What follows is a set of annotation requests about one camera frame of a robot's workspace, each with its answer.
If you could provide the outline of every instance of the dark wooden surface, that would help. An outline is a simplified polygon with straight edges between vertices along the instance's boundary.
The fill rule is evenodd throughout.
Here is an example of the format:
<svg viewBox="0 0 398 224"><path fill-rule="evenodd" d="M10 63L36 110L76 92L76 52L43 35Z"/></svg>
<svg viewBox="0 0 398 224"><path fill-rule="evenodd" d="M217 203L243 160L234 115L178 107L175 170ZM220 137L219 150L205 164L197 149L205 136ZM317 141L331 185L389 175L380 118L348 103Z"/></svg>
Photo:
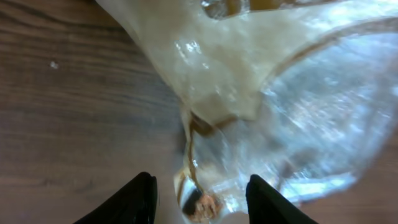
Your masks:
<svg viewBox="0 0 398 224"><path fill-rule="evenodd" d="M157 223L182 223L172 176L183 144L178 99L93 0L0 0L0 223L71 223L142 170L158 178ZM398 223L397 146L303 210Z"/></svg>

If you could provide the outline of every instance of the food package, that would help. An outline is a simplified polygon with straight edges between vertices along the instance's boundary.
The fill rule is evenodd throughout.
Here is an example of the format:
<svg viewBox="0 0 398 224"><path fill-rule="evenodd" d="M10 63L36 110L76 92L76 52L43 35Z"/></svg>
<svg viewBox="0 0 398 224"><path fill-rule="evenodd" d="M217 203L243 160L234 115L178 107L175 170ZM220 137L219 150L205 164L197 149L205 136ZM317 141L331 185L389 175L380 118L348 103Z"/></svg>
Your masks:
<svg viewBox="0 0 398 224"><path fill-rule="evenodd" d="M181 99L175 176L209 211L248 212L258 174L301 202L344 190L396 124L398 1L97 0Z"/></svg>

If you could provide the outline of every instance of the plastic packaging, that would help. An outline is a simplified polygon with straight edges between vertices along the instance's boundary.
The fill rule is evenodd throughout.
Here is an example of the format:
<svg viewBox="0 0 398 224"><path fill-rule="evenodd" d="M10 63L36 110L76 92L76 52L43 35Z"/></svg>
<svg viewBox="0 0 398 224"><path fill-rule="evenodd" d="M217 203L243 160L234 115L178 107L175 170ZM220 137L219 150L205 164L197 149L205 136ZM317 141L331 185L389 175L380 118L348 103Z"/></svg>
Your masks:
<svg viewBox="0 0 398 224"><path fill-rule="evenodd" d="M396 124L396 1L97 1L182 100L177 200L216 195L212 223L251 174L295 203L346 189Z"/></svg>

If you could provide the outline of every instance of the crumpled plastic wrapper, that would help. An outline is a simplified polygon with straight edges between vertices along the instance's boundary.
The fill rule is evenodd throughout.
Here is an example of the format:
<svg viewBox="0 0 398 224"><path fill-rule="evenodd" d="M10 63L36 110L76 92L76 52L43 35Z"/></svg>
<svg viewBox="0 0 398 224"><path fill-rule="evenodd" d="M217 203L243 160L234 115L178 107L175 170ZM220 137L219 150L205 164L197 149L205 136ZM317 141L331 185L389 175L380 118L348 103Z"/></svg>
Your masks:
<svg viewBox="0 0 398 224"><path fill-rule="evenodd" d="M177 200L215 195L211 223L252 174L296 204L348 188L396 124L397 1L97 1L180 97Z"/></svg>

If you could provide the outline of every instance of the wood grain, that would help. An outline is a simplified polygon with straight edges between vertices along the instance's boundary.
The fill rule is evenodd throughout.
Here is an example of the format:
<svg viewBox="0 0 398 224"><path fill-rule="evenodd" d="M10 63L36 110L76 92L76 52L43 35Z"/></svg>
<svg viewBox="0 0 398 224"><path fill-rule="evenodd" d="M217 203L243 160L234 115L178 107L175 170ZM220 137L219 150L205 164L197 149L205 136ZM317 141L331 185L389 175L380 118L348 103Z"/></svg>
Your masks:
<svg viewBox="0 0 398 224"><path fill-rule="evenodd" d="M397 223L397 139L359 184L304 211ZM178 99L93 0L0 0L0 223L71 223L142 170L158 178L157 223L182 223L183 144Z"/></svg>

